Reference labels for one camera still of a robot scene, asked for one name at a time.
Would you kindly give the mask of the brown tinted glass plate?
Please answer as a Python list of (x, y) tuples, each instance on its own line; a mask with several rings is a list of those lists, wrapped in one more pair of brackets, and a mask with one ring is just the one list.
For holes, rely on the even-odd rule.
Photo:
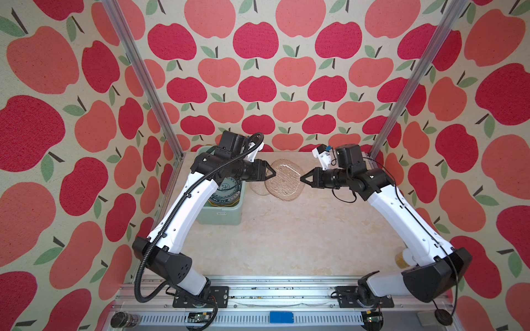
[(288, 159), (274, 161), (272, 168), (276, 175), (265, 181), (267, 191), (283, 201), (297, 199), (304, 188), (304, 184), (300, 181), (303, 175), (302, 168)]

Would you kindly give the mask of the blue floral ceramic plate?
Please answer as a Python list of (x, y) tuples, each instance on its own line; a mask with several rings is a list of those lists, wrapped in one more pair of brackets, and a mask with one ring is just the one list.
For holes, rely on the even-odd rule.
[(215, 207), (232, 207), (239, 203), (241, 190), (242, 182), (239, 179), (227, 177), (212, 194), (208, 202)]

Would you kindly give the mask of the mint green plastic bin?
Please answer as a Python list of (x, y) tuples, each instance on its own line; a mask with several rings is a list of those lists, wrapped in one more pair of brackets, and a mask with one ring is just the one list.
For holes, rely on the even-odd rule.
[(237, 226), (242, 220), (242, 209), (246, 184), (242, 182), (242, 190), (239, 203), (232, 207), (215, 207), (206, 201), (204, 207), (197, 216), (197, 222), (203, 225), (225, 225)]

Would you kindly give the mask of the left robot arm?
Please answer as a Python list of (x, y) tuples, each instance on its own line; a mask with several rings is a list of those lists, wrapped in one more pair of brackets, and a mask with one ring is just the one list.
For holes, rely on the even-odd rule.
[(225, 131), (219, 145), (198, 153), (186, 183), (169, 212), (132, 249), (141, 261), (135, 276), (135, 299), (146, 303), (164, 287), (182, 289), (204, 297), (208, 279), (193, 268), (192, 259), (182, 254), (186, 237), (202, 208), (223, 180), (266, 181), (275, 171), (257, 158), (264, 147), (264, 134), (249, 137)]

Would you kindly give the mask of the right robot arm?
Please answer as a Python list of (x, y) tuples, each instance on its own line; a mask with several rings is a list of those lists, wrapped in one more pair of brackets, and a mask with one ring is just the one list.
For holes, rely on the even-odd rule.
[(374, 207), (403, 240), (407, 268), (374, 272), (357, 282), (355, 297), (363, 307), (376, 306), (386, 296), (412, 295), (429, 303), (458, 286), (471, 264), (464, 248), (454, 248), (405, 201), (394, 178), (383, 168), (367, 168), (361, 147), (349, 144), (332, 149), (320, 144), (312, 150), (320, 166), (301, 176), (312, 188), (348, 188)]

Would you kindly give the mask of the clear glass plate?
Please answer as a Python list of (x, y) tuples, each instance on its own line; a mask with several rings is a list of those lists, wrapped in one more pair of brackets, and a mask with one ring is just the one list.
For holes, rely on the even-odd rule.
[(248, 185), (250, 186), (251, 190), (259, 196), (270, 195), (265, 181), (248, 181)]

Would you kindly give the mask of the yellow jar white lid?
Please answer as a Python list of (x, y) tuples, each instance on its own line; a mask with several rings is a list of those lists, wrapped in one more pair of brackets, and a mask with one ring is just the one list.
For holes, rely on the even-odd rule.
[(411, 267), (411, 265), (406, 260), (406, 255), (408, 254), (408, 252), (409, 250), (405, 248), (399, 253), (397, 253), (397, 255), (395, 256), (395, 262), (399, 269), (403, 270)]

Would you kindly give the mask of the black round knob right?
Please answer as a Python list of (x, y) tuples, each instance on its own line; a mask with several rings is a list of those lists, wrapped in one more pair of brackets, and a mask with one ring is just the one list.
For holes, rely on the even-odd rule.
[(437, 308), (434, 312), (434, 317), (436, 321), (443, 326), (452, 325), (454, 322), (451, 313), (449, 313), (447, 310)]

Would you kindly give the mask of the black round knob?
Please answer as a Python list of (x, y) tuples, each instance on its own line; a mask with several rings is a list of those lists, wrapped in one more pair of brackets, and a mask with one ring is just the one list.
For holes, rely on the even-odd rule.
[(447, 310), (437, 308), (434, 312), (434, 317), (436, 321), (443, 326), (452, 325), (454, 322), (451, 313), (449, 313)]
[(110, 327), (115, 329), (134, 328), (140, 323), (140, 316), (127, 312), (117, 312), (110, 320)]

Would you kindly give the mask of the black round knob left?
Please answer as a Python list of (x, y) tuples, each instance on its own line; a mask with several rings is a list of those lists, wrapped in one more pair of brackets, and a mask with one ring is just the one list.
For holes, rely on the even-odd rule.
[(110, 320), (110, 327), (115, 329), (134, 328), (140, 323), (140, 316), (127, 312), (117, 312)]

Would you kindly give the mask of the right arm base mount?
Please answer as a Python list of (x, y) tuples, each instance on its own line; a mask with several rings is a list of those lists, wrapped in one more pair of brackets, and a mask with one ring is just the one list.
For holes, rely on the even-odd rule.
[(370, 290), (358, 286), (338, 286), (330, 295), (341, 308), (394, 308), (391, 297), (376, 297)]

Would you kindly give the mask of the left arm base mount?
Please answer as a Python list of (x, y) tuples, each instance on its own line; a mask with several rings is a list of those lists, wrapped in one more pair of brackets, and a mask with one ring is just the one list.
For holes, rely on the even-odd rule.
[[(218, 308), (227, 308), (229, 300), (228, 286), (211, 286), (207, 301), (215, 302)], [(175, 293), (173, 300), (174, 308), (212, 308), (213, 306), (209, 303), (202, 303), (189, 295), (185, 290), (178, 289)]]

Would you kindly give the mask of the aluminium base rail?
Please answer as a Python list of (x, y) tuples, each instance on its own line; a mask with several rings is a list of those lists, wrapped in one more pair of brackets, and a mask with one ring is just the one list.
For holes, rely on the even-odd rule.
[[(388, 296), (394, 308), (341, 308), (330, 295), (338, 286), (354, 286), (355, 277), (236, 277), (212, 276), (212, 286), (228, 286), (227, 308), (218, 308), (210, 330), (463, 330), (458, 317), (440, 325), (436, 308), (451, 311), (447, 295), (422, 303), (411, 295)], [(174, 308), (173, 290), (163, 290), (139, 303), (133, 285), (123, 285), (98, 323), (98, 330), (190, 330), (211, 317), (212, 308)], [(134, 328), (115, 329), (117, 312), (140, 316)]]

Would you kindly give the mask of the aluminium frame post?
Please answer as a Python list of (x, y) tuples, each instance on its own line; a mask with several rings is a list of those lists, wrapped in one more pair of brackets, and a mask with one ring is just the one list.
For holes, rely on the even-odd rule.
[(427, 44), (421, 58), (419, 58), (418, 64), (415, 65), (415, 68), (412, 70), (411, 77), (409, 77), (398, 101), (391, 107), (385, 124), (371, 146), (369, 156), (372, 159), (375, 159), (378, 156), (379, 151), (381, 151), (382, 146), (387, 141), (394, 125), (396, 125), (401, 112), (406, 108), (406, 105), (412, 98), (414, 92), (422, 81), (422, 77), (424, 77), (430, 67), (433, 66), (433, 61), (439, 53), (440, 48), (442, 48), (455, 23), (469, 4), (470, 1), (455, 0), (448, 5), (446, 11), (443, 13), (440, 23), (433, 33), (433, 37)]
[(149, 73), (142, 55), (138, 51), (136, 41), (134, 40), (131, 29), (129, 28), (125, 15), (121, 10), (118, 1), (102, 1), (106, 13), (112, 23), (117, 36), (119, 37), (121, 44), (124, 47), (126, 55), (128, 56), (131, 66), (133, 67), (135, 74), (139, 80), (139, 83), (144, 91), (146, 99), (150, 103), (157, 121), (161, 125), (161, 130), (164, 133), (169, 146), (171, 147), (175, 157), (178, 161), (182, 161), (185, 154), (180, 146), (171, 121), (168, 117), (168, 113), (161, 101), (157, 89), (155, 88), (154, 81)]

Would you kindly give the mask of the right aluminium frame post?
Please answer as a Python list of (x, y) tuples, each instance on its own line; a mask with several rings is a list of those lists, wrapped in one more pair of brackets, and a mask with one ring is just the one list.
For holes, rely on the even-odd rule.
[(411, 77), (409, 77), (398, 101), (391, 107), (385, 124), (371, 146), (369, 156), (372, 159), (375, 159), (378, 156), (379, 151), (381, 151), (382, 146), (387, 141), (394, 125), (396, 125), (401, 112), (406, 108), (406, 105), (412, 98), (414, 92), (422, 81), (422, 77), (424, 77), (430, 67), (433, 66), (433, 61), (439, 53), (440, 48), (442, 48), (455, 23), (469, 4), (470, 1), (455, 0), (448, 5), (446, 11), (443, 13), (440, 23), (433, 33), (433, 37), (427, 44), (421, 58), (419, 58), (418, 64), (415, 65), (415, 68), (412, 70)]

